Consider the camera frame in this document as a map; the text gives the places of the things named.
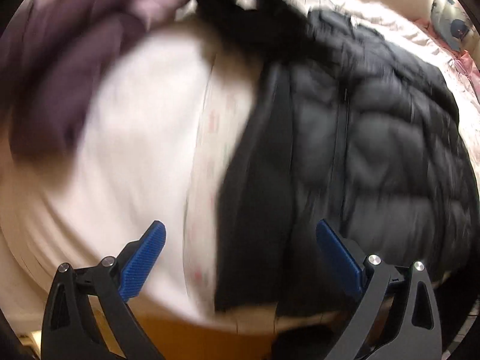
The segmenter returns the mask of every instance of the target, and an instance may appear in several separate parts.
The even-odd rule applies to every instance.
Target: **blue gripper pad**
[[[359,300],[363,294],[362,270],[337,234],[325,220],[317,225],[317,245],[322,251],[324,262],[347,296]]]
[[[121,271],[118,292],[124,302],[138,296],[150,271],[165,246],[167,231],[163,223],[154,221],[140,239],[141,245]]]

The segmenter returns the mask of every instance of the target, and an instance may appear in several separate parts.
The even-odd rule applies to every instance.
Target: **orange surface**
[[[95,312],[112,352],[121,355],[104,316]],[[166,360],[262,360],[270,353],[274,335],[240,335],[192,326],[179,321],[139,319],[148,337]]]

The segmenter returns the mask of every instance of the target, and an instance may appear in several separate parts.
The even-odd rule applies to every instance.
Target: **white bedsheet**
[[[480,180],[480,107],[447,52],[378,0],[289,1],[304,12],[349,12],[438,66]],[[152,33],[105,76],[74,155],[3,165],[0,226],[18,264],[48,291],[60,263],[96,264],[158,219],[166,246],[134,311],[248,333],[330,320],[276,320],[274,305],[213,313],[215,195],[254,104],[260,69],[194,19]]]

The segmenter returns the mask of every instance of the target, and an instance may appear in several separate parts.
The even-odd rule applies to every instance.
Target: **purple towel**
[[[75,147],[102,73],[188,0],[31,0],[0,38],[13,155]]]

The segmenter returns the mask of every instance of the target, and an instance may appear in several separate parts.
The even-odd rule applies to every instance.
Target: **metal pivot screw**
[[[63,264],[60,264],[58,271],[63,274],[68,271],[68,268],[70,268],[70,264],[68,264],[68,262],[64,262]]]
[[[423,263],[420,262],[420,261],[414,262],[413,266],[415,267],[415,269],[416,269],[417,271],[420,271],[420,272],[425,269],[425,266],[424,266]]]
[[[115,257],[112,257],[112,256],[108,256],[108,257],[105,257],[103,260],[102,260],[102,265],[104,267],[109,267],[109,266],[112,266],[115,262]]]
[[[371,254],[370,256],[368,256],[368,261],[373,266],[377,266],[382,262],[382,259],[378,257],[376,254]]]

